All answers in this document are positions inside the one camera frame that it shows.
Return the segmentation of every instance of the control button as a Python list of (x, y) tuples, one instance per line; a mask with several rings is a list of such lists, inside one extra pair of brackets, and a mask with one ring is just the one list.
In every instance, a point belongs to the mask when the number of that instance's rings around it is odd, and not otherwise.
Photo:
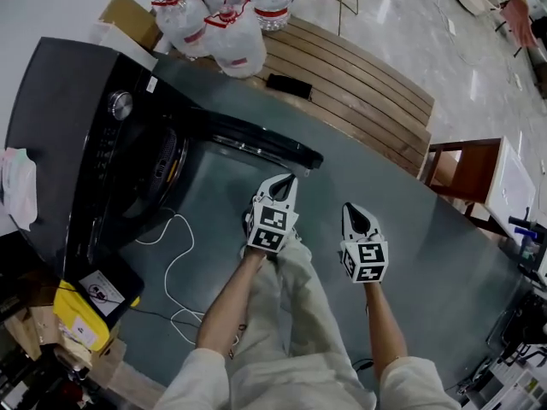
[(127, 91), (115, 91), (109, 96), (109, 112), (117, 120), (125, 120), (133, 110), (133, 98)]

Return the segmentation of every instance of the white cloth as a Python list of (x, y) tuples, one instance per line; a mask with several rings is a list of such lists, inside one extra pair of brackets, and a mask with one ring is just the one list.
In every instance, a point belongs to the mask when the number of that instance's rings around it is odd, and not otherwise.
[[(280, 288), (274, 264), (256, 275), (247, 308), (247, 330), (230, 372), (208, 349), (192, 351), (156, 410), (374, 410), (346, 354), (338, 324), (311, 265), (309, 250), (291, 241), (278, 254), (291, 297), (289, 355), (279, 336)], [(443, 391), (435, 365), (406, 357), (391, 363), (380, 381), (382, 410), (457, 410)]]

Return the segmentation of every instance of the person's left arm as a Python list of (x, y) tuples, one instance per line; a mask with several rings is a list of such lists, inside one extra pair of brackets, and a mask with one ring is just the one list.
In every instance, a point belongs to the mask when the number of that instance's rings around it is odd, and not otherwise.
[(230, 280), (203, 317), (196, 349), (185, 360), (155, 410), (218, 410), (230, 396), (225, 356), (244, 317), (252, 280), (264, 258), (259, 249), (245, 250)]

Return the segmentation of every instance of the wooden platform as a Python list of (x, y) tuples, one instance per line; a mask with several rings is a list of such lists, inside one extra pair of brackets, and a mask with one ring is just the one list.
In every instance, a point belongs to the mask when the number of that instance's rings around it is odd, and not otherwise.
[[(265, 36), (262, 71), (245, 79), (303, 112), (376, 150), (417, 176), (431, 138), (426, 130), (433, 98), (418, 85), (359, 47), (306, 21)], [(212, 58), (194, 61), (216, 68)], [(266, 88), (282, 74), (313, 86), (309, 100)]]

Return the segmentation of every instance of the tiled floor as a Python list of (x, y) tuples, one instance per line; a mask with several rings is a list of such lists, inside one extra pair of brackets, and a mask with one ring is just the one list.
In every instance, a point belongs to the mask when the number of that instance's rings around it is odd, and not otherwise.
[[(356, 2), (345, 1), (352, 7)], [(293, 13), (338, 31), (335, 0), (295, 0)], [(514, 58), (517, 46), (511, 34), (494, 32), (500, 20), (499, 15), (474, 17), (456, 0), (359, 0), (358, 15), (343, 9), (341, 36), (433, 95), (428, 126), (433, 142), (505, 135), (520, 150), (538, 190), (544, 178), (541, 160), (547, 165), (547, 145), (542, 146), (547, 107), (534, 86), (527, 53)], [(547, 221), (544, 212), (545, 194), (539, 205), (535, 202), (532, 216)]]

